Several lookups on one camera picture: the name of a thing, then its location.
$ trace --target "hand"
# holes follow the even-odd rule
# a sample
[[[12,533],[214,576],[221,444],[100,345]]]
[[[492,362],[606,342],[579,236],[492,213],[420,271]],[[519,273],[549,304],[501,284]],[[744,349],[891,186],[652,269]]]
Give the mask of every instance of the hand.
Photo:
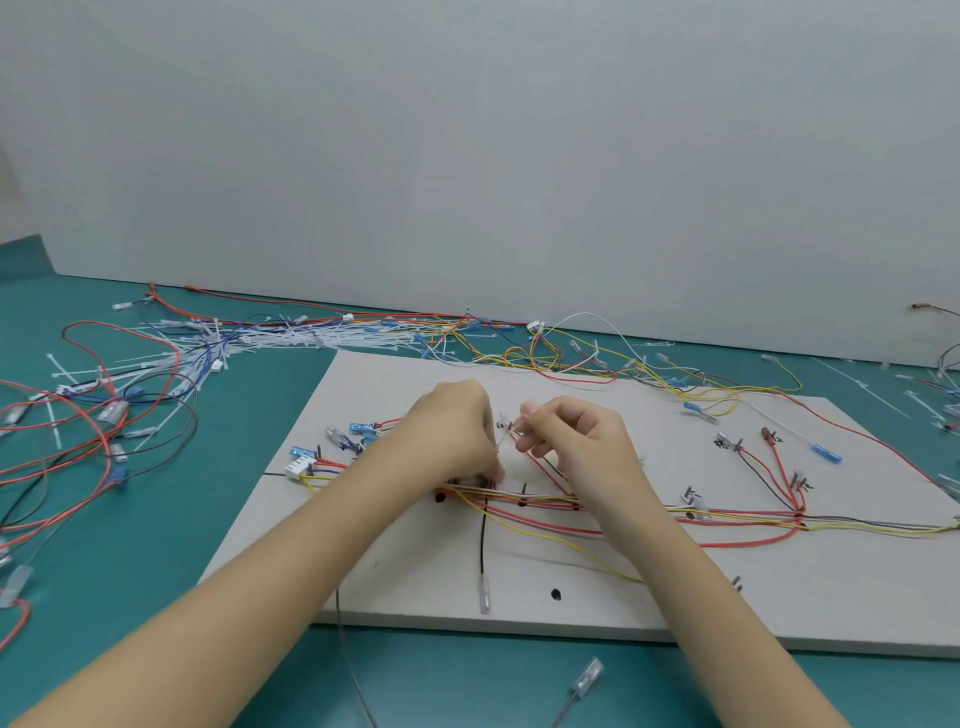
[[[514,427],[521,433],[516,441],[520,452],[534,457],[557,452],[564,476],[601,525],[632,501],[660,503],[613,410],[572,397],[542,405],[526,401]]]
[[[391,445],[395,457],[428,473],[425,487],[455,477],[503,479],[490,398],[476,379],[438,384],[414,403],[382,442]]]

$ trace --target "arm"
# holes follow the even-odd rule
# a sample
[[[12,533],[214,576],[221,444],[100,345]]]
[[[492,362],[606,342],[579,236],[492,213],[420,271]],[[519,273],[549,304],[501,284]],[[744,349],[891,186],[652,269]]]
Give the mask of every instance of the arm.
[[[849,728],[647,481],[620,416],[561,397],[525,402],[516,446],[555,450],[577,496],[636,566],[728,728]]]
[[[230,725],[383,529],[430,488],[478,473],[501,473],[487,394],[441,384],[330,486],[14,725]]]

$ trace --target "teal tabletop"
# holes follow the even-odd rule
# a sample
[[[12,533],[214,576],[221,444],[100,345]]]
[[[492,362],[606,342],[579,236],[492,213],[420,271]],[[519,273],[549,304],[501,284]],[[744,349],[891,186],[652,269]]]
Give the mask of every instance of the teal tabletop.
[[[0,378],[48,388],[57,382],[51,379],[55,367],[48,354],[68,370],[92,369],[90,357],[61,338],[61,330],[71,322],[130,327],[141,326],[141,316],[150,321],[175,318],[153,304],[143,310],[111,309],[113,303],[142,298],[144,290],[136,283],[54,275],[35,238],[0,246]],[[296,317],[304,312],[295,304],[258,305],[176,288],[161,292],[177,306],[227,319],[247,320],[264,312]],[[156,344],[101,327],[73,328],[68,336],[110,362],[156,350]],[[625,351],[612,336],[590,338]],[[503,351],[493,341],[487,349]],[[333,355],[329,350],[298,349],[233,357],[228,372],[212,377],[199,395],[196,435],[179,456],[163,464],[186,437],[132,458],[132,469],[159,467],[99,498],[43,546],[28,588],[33,613],[0,652],[0,723],[10,722],[197,582]],[[671,357],[740,382],[785,383],[779,378],[782,373],[761,361],[758,352],[678,343]],[[957,441],[930,427],[923,410],[907,420],[810,357],[780,358],[804,382],[804,394],[830,398],[928,472],[960,479]],[[914,405],[893,374],[918,370],[829,363],[898,407]],[[942,403],[937,398],[931,391],[930,403]],[[0,406],[17,399],[12,391],[0,389]],[[183,419],[189,430],[189,418]],[[48,429],[42,435],[18,432],[5,438],[0,467],[49,452]],[[82,423],[62,430],[65,440],[79,442]],[[88,494],[102,471],[102,459],[97,463],[91,458],[52,474],[37,513],[56,513]],[[21,485],[0,488],[0,512],[20,490]],[[17,618],[16,610],[0,610],[0,639]],[[384,728],[549,725],[569,685],[594,656],[606,672],[573,707],[564,726],[718,725],[682,653],[672,645],[366,628],[350,628],[347,637],[357,677]],[[796,657],[855,726],[957,723],[960,662],[806,653]],[[306,631],[237,723],[363,728],[366,720],[336,632],[318,626]]]

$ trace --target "white board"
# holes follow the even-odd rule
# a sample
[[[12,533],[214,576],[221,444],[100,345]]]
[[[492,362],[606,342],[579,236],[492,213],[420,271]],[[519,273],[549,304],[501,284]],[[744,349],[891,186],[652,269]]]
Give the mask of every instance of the white board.
[[[523,400],[572,394],[618,410],[643,457],[650,482],[666,503],[679,503],[693,486],[710,508],[780,510],[740,459],[713,444],[717,431],[689,416],[677,400],[630,380],[573,390],[532,372],[494,366],[458,368],[437,361],[352,352],[337,353],[283,446],[264,469],[281,473],[292,446],[312,448],[327,425],[401,416],[419,394],[444,380],[478,379],[494,413],[515,415]],[[832,465],[785,435],[779,446],[788,469],[802,469],[814,490],[811,515],[897,522],[949,522],[960,506],[925,482],[892,453],[854,434],[822,424],[782,398],[755,395],[769,414],[844,457]],[[858,427],[828,400],[804,401],[835,422]],[[740,407],[721,429],[773,466],[759,430],[768,425]],[[501,448],[504,490],[524,482],[531,494],[556,494],[524,455]],[[229,561],[310,497],[283,477],[264,476],[213,556],[204,577]],[[584,512],[554,513],[504,505],[544,521],[596,528]],[[454,496],[432,495],[391,525],[344,580],[341,604],[348,623],[610,638],[669,640],[646,588],[596,568],[561,544],[522,536],[488,522],[485,560],[492,608],[479,609],[481,515]],[[767,527],[690,526],[703,541],[737,541],[782,533]],[[807,649],[914,655],[960,655],[960,539],[956,532],[908,540],[854,531],[799,533],[773,546],[708,549],[743,596],[784,643]],[[582,544],[630,573],[630,564],[606,542]],[[551,593],[560,590],[561,599]],[[328,603],[319,621],[331,621]]]
[[[0,3],[59,273],[929,366],[955,0]],[[595,322],[578,321],[593,328]]]

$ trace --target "person's left hand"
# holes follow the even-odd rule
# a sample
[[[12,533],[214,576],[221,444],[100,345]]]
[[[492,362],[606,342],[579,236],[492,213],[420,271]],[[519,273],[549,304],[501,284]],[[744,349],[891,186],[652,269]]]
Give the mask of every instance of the person's left hand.
[[[438,384],[414,403],[382,445],[389,445],[392,457],[427,473],[431,487],[459,477],[503,479],[490,398],[475,379]]]

